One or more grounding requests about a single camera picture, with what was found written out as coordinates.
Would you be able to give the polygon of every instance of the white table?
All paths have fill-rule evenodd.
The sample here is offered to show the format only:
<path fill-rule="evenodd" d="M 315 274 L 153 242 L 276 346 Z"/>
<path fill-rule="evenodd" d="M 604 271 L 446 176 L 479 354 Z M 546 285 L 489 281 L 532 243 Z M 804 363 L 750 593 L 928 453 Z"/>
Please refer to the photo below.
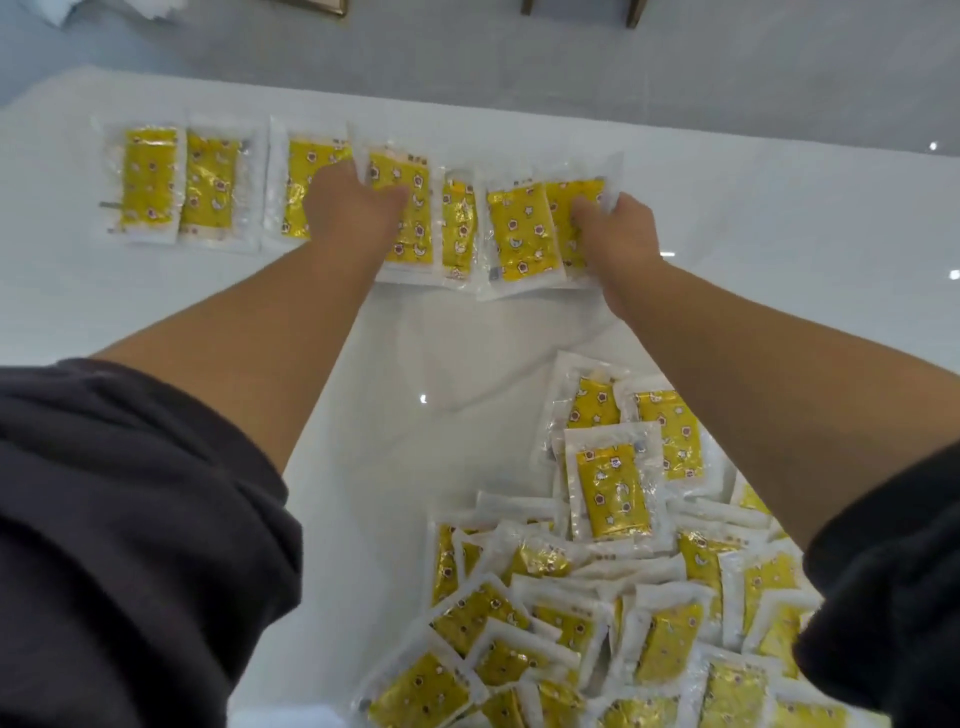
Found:
<path fill-rule="evenodd" d="M 95 351 L 267 259 L 88 241 L 91 114 L 170 107 L 386 117 L 438 154 L 626 150 L 625 187 L 678 265 L 960 371 L 960 159 L 93 68 L 0 117 L 0 361 Z M 527 457 L 557 348 L 654 369 L 595 292 L 476 303 L 376 286 L 286 474 L 303 604 L 264 636 L 234 708 L 345 698 L 417 611 L 429 505 L 546 492 Z"/>

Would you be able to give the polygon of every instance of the clear plastic wrapper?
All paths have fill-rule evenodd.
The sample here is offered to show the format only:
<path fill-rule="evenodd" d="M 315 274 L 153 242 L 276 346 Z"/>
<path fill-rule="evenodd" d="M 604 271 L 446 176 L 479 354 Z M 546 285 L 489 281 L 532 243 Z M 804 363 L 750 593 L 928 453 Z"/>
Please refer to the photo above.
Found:
<path fill-rule="evenodd" d="M 671 582 L 636 587 L 634 606 L 623 617 L 620 648 L 612 659 L 604 692 L 618 685 L 660 685 L 679 679 L 693 644 L 708 639 L 710 601 L 702 584 Z"/>
<path fill-rule="evenodd" d="M 578 353 L 557 352 L 537 424 L 531 467 L 562 461 L 564 443 L 557 438 L 565 429 L 619 424 L 613 383 L 628 376 L 626 367 Z"/>
<path fill-rule="evenodd" d="M 660 426 L 624 423 L 564 431 L 570 527 L 597 553 L 670 551 L 673 524 L 662 494 Z"/>
<path fill-rule="evenodd" d="M 563 577 L 589 559 L 590 553 L 581 544 L 553 536 L 536 525 L 504 521 L 484 543 L 476 570 L 495 573 L 510 586 L 517 574 Z"/>
<path fill-rule="evenodd" d="M 488 272 L 481 301 L 550 288 L 566 281 L 546 185 L 524 175 L 486 177 L 481 206 L 482 253 Z"/>
<path fill-rule="evenodd" d="M 739 651 L 768 589 L 806 589 L 804 555 L 789 539 L 720 554 L 723 645 Z"/>
<path fill-rule="evenodd" d="M 822 602 L 819 595 L 803 589 L 767 590 L 760 597 L 754 623 L 743 640 L 743 653 L 777 658 L 783 664 L 785 677 L 800 677 L 793 645 L 805 621 Z"/>
<path fill-rule="evenodd" d="M 443 599 L 457 591 L 461 574 L 464 579 L 469 571 L 459 571 L 454 554 L 453 534 L 460 529 L 464 534 L 476 534 L 493 531 L 500 523 L 500 519 L 493 516 L 483 516 L 475 511 L 448 511 L 433 513 L 427 519 L 426 528 L 426 573 L 423 578 L 423 609 L 438 604 Z M 480 558 L 480 552 L 472 552 L 469 556 L 470 568 Z"/>
<path fill-rule="evenodd" d="M 542 523 L 554 536 L 566 538 L 570 525 L 569 506 L 552 497 L 499 496 L 477 493 L 477 513 L 518 523 Z"/>
<path fill-rule="evenodd" d="M 431 629 L 462 657 L 470 652 L 489 618 L 505 621 L 519 629 L 532 628 L 530 612 L 491 573 L 471 577 L 426 615 Z"/>
<path fill-rule="evenodd" d="M 766 514 L 750 508 L 718 503 L 709 498 L 700 497 L 693 500 L 674 498 L 666 504 L 666 508 L 673 516 L 689 516 L 702 521 L 718 521 L 758 531 L 766 531 L 770 528 L 770 517 Z"/>
<path fill-rule="evenodd" d="M 595 285 L 595 279 L 588 274 L 571 205 L 576 197 L 583 196 L 596 201 L 607 212 L 612 210 L 623 186 L 623 153 L 597 159 L 572 159 L 560 166 L 539 170 L 538 177 L 546 180 L 547 202 L 566 269 L 564 287 Z"/>
<path fill-rule="evenodd" d="M 180 242 L 231 253 L 260 250 L 267 127 L 190 116 Z"/>
<path fill-rule="evenodd" d="M 514 576 L 512 590 L 536 619 L 560 627 L 559 644 L 569 647 L 580 655 L 580 668 L 576 686 L 585 690 L 596 669 L 600 648 L 603 646 L 613 610 L 610 604 L 574 594 L 556 582 L 534 579 L 529 576 Z"/>
<path fill-rule="evenodd" d="M 94 235 L 126 243 L 173 245 L 186 181 L 186 119 L 94 119 L 102 171 Z"/>
<path fill-rule="evenodd" d="M 623 422 L 660 425 L 669 496 L 720 498 L 726 461 L 723 451 L 665 377 L 619 380 L 613 396 Z"/>
<path fill-rule="evenodd" d="M 757 728 L 871 728 L 869 714 L 828 698 L 803 680 L 771 678 Z"/>
<path fill-rule="evenodd" d="M 364 678 L 350 711 L 375 728 L 445 728 L 488 696 L 450 645 L 419 624 Z"/>
<path fill-rule="evenodd" d="M 710 621 L 720 625 L 724 609 L 720 555 L 762 546 L 767 540 L 766 531 L 690 516 L 674 516 L 673 521 L 677 526 L 677 546 L 686 563 L 686 577 L 717 592 L 710 606 Z"/>
<path fill-rule="evenodd" d="M 265 248 L 285 253 L 310 238 L 303 198 L 313 176 L 323 167 L 353 156 L 346 122 L 319 127 L 309 119 L 270 118 L 270 161 L 263 215 Z"/>
<path fill-rule="evenodd" d="M 466 657 L 467 666 L 495 688 L 524 680 L 563 681 L 580 666 L 580 655 L 499 619 L 487 619 Z"/>
<path fill-rule="evenodd" d="M 681 716 L 684 725 L 700 728 L 756 728 L 770 682 L 780 671 L 777 660 L 738 655 L 709 644 L 695 645 L 691 669 L 707 674 L 698 682 L 687 705 L 691 716 Z"/>

